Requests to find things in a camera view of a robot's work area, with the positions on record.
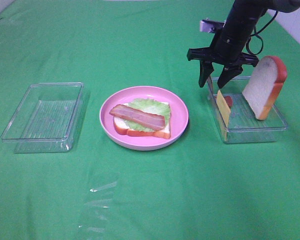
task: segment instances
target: bread slice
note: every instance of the bread slice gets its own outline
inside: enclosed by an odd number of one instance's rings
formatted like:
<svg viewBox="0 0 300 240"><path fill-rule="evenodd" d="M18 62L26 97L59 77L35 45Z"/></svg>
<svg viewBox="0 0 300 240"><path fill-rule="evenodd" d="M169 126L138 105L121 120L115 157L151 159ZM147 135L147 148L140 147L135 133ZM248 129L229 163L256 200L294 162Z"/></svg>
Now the bread slice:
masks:
<svg viewBox="0 0 300 240"><path fill-rule="evenodd" d="M256 65L242 94L256 119L265 120L287 79L287 68L277 56L265 56Z"/></svg>
<svg viewBox="0 0 300 240"><path fill-rule="evenodd" d="M129 128L129 126L126 124L125 120L114 116L113 117L113 126L115 131L120 135L128 135L131 137L157 137L157 138L163 138L163 139L169 139L171 137L171 131L170 131L170 123L168 122L165 125L164 129L158 130L158 131L139 131Z"/></svg>

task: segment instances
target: cheese slice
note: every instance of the cheese slice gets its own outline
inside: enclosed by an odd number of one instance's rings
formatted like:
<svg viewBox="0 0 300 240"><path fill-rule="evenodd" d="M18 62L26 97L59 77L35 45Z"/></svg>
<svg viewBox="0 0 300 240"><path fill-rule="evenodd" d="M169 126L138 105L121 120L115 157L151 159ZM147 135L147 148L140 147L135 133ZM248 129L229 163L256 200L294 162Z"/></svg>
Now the cheese slice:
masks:
<svg viewBox="0 0 300 240"><path fill-rule="evenodd" d="M220 90L216 94L216 105L219 108L225 126L228 127L231 110Z"/></svg>

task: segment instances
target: green tablecloth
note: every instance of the green tablecloth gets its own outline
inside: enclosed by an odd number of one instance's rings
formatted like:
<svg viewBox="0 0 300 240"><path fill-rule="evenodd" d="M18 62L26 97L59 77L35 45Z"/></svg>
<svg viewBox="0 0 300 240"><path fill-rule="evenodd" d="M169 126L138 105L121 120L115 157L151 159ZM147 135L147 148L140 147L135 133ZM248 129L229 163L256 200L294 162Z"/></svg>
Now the green tablecloth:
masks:
<svg viewBox="0 0 300 240"><path fill-rule="evenodd" d="M262 33L260 58L277 55L288 69L276 104L289 129L271 143L222 143L199 62L186 58L213 37L199 20L225 20L232 3L16 0L0 14L0 240L79 238L89 190L113 176L99 239L300 239L300 46L276 22ZM15 154L1 134L27 87L48 82L90 91L78 143L67 153ZM188 107L188 128L168 147L121 147L99 123L111 94L141 85Z"/></svg>

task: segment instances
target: black cable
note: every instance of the black cable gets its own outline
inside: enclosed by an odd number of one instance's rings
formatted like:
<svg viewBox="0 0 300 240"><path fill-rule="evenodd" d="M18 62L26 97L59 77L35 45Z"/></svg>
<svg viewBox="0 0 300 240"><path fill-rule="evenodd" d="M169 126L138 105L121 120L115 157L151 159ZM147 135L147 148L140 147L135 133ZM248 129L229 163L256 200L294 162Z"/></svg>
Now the black cable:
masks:
<svg viewBox="0 0 300 240"><path fill-rule="evenodd" d="M263 26L263 28L261 28L259 31L257 31L256 27L254 27L254 30L253 30L253 34L250 35L248 41L246 42L245 44L245 48L247 50L247 52L251 55L258 55L260 54L263 49L264 49L264 40L262 39L262 37L259 35L263 30L266 29L266 27L268 27L276 18L276 16L278 15L278 11L275 12L275 14L273 15L273 17L270 19L270 21L267 22L266 25ZM251 37L256 37L258 38L260 41L261 41L261 48L260 50L257 52L257 53L253 53L251 50L250 50L250 47L249 47L249 44L250 44L250 41L251 41Z"/></svg>
<svg viewBox="0 0 300 240"><path fill-rule="evenodd" d="M266 29L266 27L268 27L276 18L276 16L278 15L278 11L275 12L275 14L273 15L273 17L270 19L270 21L267 22L266 25L263 26L263 28L261 28L257 33L251 34L250 37L255 36L256 34L258 35L259 33L261 33L263 30Z"/></svg>

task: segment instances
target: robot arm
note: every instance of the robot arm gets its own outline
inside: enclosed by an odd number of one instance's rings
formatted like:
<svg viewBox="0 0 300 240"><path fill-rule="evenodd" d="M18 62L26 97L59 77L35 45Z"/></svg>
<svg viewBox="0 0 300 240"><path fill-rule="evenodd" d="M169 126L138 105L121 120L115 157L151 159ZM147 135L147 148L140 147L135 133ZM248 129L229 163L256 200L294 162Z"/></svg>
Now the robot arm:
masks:
<svg viewBox="0 0 300 240"><path fill-rule="evenodd" d="M200 61L199 86L205 85L214 71L212 63L223 65L218 79L222 88L232 78L242 73L242 65L256 66L259 59L254 54L242 52L258 20L268 9L290 13L300 7L300 0L235 0L224 24L203 20L205 32L214 33L209 47L190 48L188 61Z"/></svg>

